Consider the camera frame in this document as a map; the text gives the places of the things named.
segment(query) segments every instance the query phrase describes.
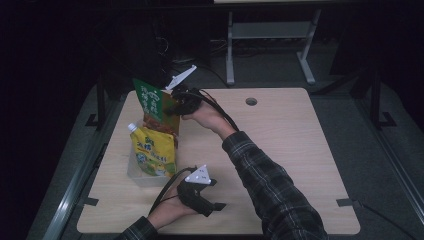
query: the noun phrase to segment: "shirt sleeve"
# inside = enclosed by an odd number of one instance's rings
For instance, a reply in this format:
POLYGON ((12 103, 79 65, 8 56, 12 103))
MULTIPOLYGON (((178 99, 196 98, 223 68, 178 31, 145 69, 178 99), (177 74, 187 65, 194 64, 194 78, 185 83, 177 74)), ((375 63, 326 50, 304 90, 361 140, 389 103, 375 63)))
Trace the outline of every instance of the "shirt sleeve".
POLYGON ((115 240, 152 240, 158 232, 145 217, 138 219, 133 225, 125 229, 115 240))
POLYGON ((247 189, 264 236, 270 239, 327 239, 321 217, 294 186, 283 167, 272 161, 245 132, 222 143, 247 189))

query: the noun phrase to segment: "gray floor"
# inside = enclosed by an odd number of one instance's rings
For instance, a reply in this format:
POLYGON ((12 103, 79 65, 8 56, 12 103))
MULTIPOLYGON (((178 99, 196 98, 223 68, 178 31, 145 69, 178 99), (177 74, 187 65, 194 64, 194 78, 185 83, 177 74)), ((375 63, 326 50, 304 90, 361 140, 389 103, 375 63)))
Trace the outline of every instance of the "gray floor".
MULTIPOLYGON (((285 42, 278 48, 274 46, 272 51, 251 57, 236 57, 234 62, 236 85, 233 88, 302 87, 308 91, 318 90, 339 77, 328 74, 336 48, 336 42, 315 43, 312 46, 308 61, 317 80, 314 86, 309 86, 305 82, 297 62, 295 52, 301 49, 299 43, 285 42)), ((183 71, 190 64, 175 68, 183 71)), ((210 69, 198 66, 198 70, 186 80, 189 86, 203 89, 226 87, 222 79, 216 76, 218 74, 222 78, 225 77, 225 57, 222 54, 212 58, 211 66, 216 74, 210 69)), ((380 132, 375 131, 369 123, 366 112, 364 114, 364 106, 366 109, 368 99, 365 98, 363 101, 352 99, 348 95, 350 86, 349 83, 327 96, 311 97, 346 190, 350 198, 359 200, 365 206, 385 215, 416 239, 424 239, 423 222, 414 211, 410 198, 405 194, 401 181, 395 174, 391 158, 381 143, 382 138, 387 139, 418 192, 424 194, 424 181, 422 181, 424 134, 405 112, 397 95, 384 85, 381 110, 389 112, 398 126, 384 128, 380 132)), ((98 132, 95 127, 85 126, 90 114, 97 112, 96 89, 93 88, 87 96, 28 239, 42 239, 76 169, 87 157, 87 152, 93 148, 98 149, 110 138, 123 102, 124 97, 119 102, 107 101, 109 122, 101 132, 98 132)), ((88 195, 95 173, 94 168, 81 193, 81 199, 88 195)), ((75 226, 82 210, 80 202, 75 203, 74 211, 61 239, 111 239, 116 236, 116 234, 79 233, 75 226)), ((360 233, 355 236, 331 236, 331 239, 411 239, 369 209, 358 207, 355 211, 361 224, 360 233)), ((213 239, 227 239, 227 237, 217 236, 213 239)))

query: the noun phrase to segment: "dark background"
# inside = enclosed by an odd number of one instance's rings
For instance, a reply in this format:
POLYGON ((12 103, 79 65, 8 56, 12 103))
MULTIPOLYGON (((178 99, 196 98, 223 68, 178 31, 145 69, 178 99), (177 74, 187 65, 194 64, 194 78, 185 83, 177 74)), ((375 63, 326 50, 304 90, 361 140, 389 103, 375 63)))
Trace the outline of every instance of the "dark background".
MULTIPOLYGON (((170 56, 157 54, 155 36, 171 37, 174 45, 205 63, 208 39, 225 37, 226 29, 217 26, 227 21, 226 14, 219 12, 192 12, 186 19, 172 13, 152 26, 157 13, 89 12, 81 6, 53 0, 0 3, 4 239, 26 237, 79 109, 99 76, 112 98, 132 89, 132 77, 163 87, 169 81, 170 56)), ((316 38, 340 40, 334 74, 354 71, 370 58, 377 61, 383 82, 423 129, 421 12, 412 1, 327 9, 316 38)))

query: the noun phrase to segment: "table top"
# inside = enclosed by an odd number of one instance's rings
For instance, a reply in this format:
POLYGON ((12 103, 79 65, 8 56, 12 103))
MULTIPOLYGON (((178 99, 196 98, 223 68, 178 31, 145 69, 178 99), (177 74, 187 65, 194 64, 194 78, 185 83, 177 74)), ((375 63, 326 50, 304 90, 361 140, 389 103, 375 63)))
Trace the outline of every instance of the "table top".
MULTIPOLYGON (((282 165, 320 213, 329 234, 353 235, 360 226, 348 198, 309 95, 302 88, 208 89, 240 130, 282 165), (257 104, 249 106, 247 98, 257 104)), ((143 118, 136 93, 130 92, 77 224, 83 233, 122 232, 147 216, 161 187, 139 187, 127 175, 131 139, 127 126, 143 118)), ((262 234, 260 219, 222 141, 193 120, 181 121, 177 167, 208 166, 218 183, 202 191, 210 202, 227 206, 209 217, 187 216, 162 228, 163 234, 262 234)))

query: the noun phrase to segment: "yellow juice pouch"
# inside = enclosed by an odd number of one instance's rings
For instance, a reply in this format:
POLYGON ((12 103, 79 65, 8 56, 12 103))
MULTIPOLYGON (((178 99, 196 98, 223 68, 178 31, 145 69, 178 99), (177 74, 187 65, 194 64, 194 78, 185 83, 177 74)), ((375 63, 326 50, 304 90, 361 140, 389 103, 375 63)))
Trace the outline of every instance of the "yellow juice pouch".
POLYGON ((176 172, 174 136, 134 123, 128 129, 141 170, 152 176, 172 177, 176 172))

